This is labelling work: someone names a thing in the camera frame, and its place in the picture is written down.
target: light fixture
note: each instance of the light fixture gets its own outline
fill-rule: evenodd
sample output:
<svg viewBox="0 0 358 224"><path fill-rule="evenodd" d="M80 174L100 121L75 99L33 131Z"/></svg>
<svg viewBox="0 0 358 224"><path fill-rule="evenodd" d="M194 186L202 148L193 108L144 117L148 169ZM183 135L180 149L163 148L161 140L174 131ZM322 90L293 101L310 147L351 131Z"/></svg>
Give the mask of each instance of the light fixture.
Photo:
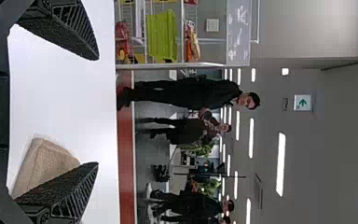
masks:
<svg viewBox="0 0 358 224"><path fill-rule="evenodd" d="M283 68L282 69L282 75L283 76L287 76L287 75L289 75L289 73L290 73L290 70L288 68Z"/></svg>
<svg viewBox="0 0 358 224"><path fill-rule="evenodd" d="M251 224L251 200L248 199L246 202L246 224Z"/></svg>
<svg viewBox="0 0 358 224"><path fill-rule="evenodd" d="M252 68L252 77L251 77L251 81L255 82L255 68Z"/></svg>
<svg viewBox="0 0 358 224"><path fill-rule="evenodd" d="M225 115L223 116L223 123L226 123L226 121L227 121L227 107L225 106Z"/></svg>
<svg viewBox="0 0 358 224"><path fill-rule="evenodd" d="M285 150L286 150L286 135L284 135L283 133L279 133L276 191L281 197L283 196Z"/></svg>
<svg viewBox="0 0 358 224"><path fill-rule="evenodd" d="M226 144L223 144L223 162L226 162Z"/></svg>
<svg viewBox="0 0 358 224"><path fill-rule="evenodd" d="M241 84L241 69L240 68L238 69L238 77L237 77L237 79L238 79L237 83L238 83L238 85L240 85Z"/></svg>
<svg viewBox="0 0 358 224"><path fill-rule="evenodd" d="M223 137L220 136L220 147L219 147L220 153L223 151Z"/></svg>
<svg viewBox="0 0 358 224"><path fill-rule="evenodd" d="M231 171L231 156L228 154L228 156L227 156L227 176L229 176L230 171Z"/></svg>
<svg viewBox="0 0 358 224"><path fill-rule="evenodd" d="M241 118L240 118L240 111L237 111L237 125L235 127L235 138L237 139L237 141L240 141L240 122L241 122Z"/></svg>
<svg viewBox="0 0 358 224"><path fill-rule="evenodd" d="M234 199L238 198L238 171L234 172Z"/></svg>
<svg viewBox="0 0 358 224"><path fill-rule="evenodd" d="M226 184L226 181L225 181L225 178L223 177L222 178L222 196L225 196L225 184Z"/></svg>
<svg viewBox="0 0 358 224"><path fill-rule="evenodd" d="M231 107L228 108L228 125L231 125L231 115L232 115L232 109Z"/></svg>
<svg viewBox="0 0 358 224"><path fill-rule="evenodd" d="M249 125L249 158L253 157L255 120L251 119Z"/></svg>

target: wall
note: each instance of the wall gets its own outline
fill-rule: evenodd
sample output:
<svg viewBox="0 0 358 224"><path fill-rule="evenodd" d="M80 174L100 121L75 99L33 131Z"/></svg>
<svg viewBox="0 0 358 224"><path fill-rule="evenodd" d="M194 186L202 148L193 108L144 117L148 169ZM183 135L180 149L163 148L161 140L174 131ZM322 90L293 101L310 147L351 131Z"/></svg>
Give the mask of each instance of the wall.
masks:
<svg viewBox="0 0 358 224"><path fill-rule="evenodd" d="M356 62L358 0L261 1L260 45L253 45L252 53L253 65L267 59L290 59L281 66L308 68L342 58Z"/></svg>

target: person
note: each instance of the person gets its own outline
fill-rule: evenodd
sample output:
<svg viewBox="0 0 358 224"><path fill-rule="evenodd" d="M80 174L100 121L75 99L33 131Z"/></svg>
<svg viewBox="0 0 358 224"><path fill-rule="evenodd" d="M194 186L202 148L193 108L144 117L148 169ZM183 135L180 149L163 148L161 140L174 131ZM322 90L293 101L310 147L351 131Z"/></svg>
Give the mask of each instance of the person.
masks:
<svg viewBox="0 0 358 224"><path fill-rule="evenodd" d="M192 144L202 138L207 139L203 141L204 143L208 143L218 133L229 133L232 130L231 125L218 124L214 126L204 119L144 119L144 122L156 122L174 126L174 128L144 131L145 133L150 133L150 138L155 138L157 134L165 134L173 145Z"/></svg>
<svg viewBox="0 0 358 224"><path fill-rule="evenodd" d="M167 222L193 222L194 219L215 218L219 214L233 212L235 205L232 200L218 202L201 193L185 192L180 195L163 193L160 190L153 190L150 198L162 200L152 208L153 217L157 217L166 210L171 209L179 214L175 217L162 216L160 219Z"/></svg>
<svg viewBox="0 0 358 224"><path fill-rule="evenodd" d="M130 106L131 101L151 101L199 110L202 115L208 109L225 105L241 105L254 110L260 106L255 92L242 92L229 80L187 77L177 81L138 82L134 89L125 88L117 96L117 110Z"/></svg>

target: sign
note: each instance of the sign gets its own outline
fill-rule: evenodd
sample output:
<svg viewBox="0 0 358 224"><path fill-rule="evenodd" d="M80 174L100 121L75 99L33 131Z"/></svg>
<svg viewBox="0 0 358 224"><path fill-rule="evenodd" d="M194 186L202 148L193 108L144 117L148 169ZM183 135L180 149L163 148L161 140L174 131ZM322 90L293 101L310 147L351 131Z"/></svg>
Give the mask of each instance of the sign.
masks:
<svg viewBox="0 0 358 224"><path fill-rule="evenodd" d="M227 65L249 66L251 18L251 0L227 1Z"/></svg>
<svg viewBox="0 0 358 224"><path fill-rule="evenodd" d="M295 111L311 111L312 97L310 95L295 95Z"/></svg>

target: dark jacket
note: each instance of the dark jacket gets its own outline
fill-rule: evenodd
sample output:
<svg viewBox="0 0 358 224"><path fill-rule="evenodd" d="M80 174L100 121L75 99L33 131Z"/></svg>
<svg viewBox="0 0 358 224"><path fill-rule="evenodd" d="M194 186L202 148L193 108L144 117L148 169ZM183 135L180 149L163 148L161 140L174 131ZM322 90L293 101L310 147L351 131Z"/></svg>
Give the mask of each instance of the dark jacket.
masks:
<svg viewBox="0 0 358 224"><path fill-rule="evenodd" d="M185 193L175 202L174 213L187 218L207 219L222 212L220 202L200 193Z"/></svg>
<svg viewBox="0 0 358 224"><path fill-rule="evenodd" d="M182 127L175 127L174 132L167 133L167 138L171 144L191 144L202 137L206 130L205 124L201 119L185 119L186 124Z"/></svg>
<svg viewBox="0 0 358 224"><path fill-rule="evenodd" d="M200 110L203 107L217 109L224 105L232 105L231 100L242 94L237 83L228 80L210 80L206 78L185 78L183 81L184 98L187 108Z"/></svg>

